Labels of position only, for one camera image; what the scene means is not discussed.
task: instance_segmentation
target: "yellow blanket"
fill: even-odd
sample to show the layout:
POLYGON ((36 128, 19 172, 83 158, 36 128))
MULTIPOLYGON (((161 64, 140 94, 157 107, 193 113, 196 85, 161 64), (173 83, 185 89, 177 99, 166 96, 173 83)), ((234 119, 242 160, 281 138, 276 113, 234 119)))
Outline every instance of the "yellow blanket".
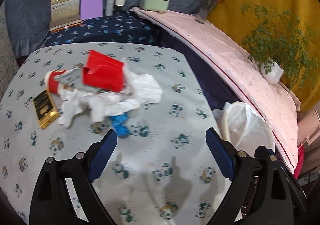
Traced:
MULTIPOLYGON (((210 12, 207 19, 242 46, 241 39, 250 34, 258 22, 251 13, 241 14, 241 7, 244 4, 272 6, 279 12, 290 10, 293 16, 299 16, 302 27, 305 23, 309 23, 320 36, 320 3, 318 0, 225 0, 210 12)), ((311 55, 318 58, 320 65, 320 39, 317 38, 308 49, 311 55)), ((318 72, 318 82, 314 89, 311 88, 310 81, 306 81, 302 89, 299 89, 298 85, 292 89, 301 101, 302 111, 309 110, 320 100, 320 67, 318 72)), ((282 82, 287 84, 288 80, 283 78, 282 82)))

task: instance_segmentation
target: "glass vase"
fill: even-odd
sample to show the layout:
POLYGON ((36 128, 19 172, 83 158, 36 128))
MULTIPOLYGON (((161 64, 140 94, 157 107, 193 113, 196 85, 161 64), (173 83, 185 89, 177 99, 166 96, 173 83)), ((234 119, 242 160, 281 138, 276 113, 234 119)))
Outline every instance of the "glass vase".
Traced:
POLYGON ((209 12, 213 9, 213 7, 217 4, 217 1, 214 0, 212 2, 203 2, 201 7, 200 7, 200 10, 196 16, 196 21, 201 23, 201 24, 204 24, 206 19, 207 19, 207 16, 209 14, 209 12))

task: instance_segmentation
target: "gold card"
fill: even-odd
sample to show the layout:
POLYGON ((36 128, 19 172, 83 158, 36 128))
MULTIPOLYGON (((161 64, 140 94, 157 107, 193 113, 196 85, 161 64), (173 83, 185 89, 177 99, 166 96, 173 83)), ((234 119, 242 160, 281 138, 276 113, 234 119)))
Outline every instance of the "gold card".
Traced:
POLYGON ((57 117, 59 112, 56 109, 50 92, 46 89, 33 99, 40 128, 45 129, 57 117))

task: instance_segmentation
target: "mint green tin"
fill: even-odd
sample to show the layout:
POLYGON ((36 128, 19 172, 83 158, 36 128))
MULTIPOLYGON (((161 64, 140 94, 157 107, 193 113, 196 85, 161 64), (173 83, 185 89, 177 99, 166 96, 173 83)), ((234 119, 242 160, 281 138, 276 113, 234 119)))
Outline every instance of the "mint green tin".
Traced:
POLYGON ((168 0, 140 0, 139 7, 144 10, 165 12, 168 9, 168 0))

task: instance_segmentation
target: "purple notebook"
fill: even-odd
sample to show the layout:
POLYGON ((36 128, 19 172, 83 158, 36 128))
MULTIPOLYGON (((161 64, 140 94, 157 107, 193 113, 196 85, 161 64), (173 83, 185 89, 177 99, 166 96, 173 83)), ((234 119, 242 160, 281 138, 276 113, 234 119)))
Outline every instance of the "purple notebook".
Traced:
POLYGON ((80 16, 82 20, 103 16, 102 0, 80 0, 80 16))

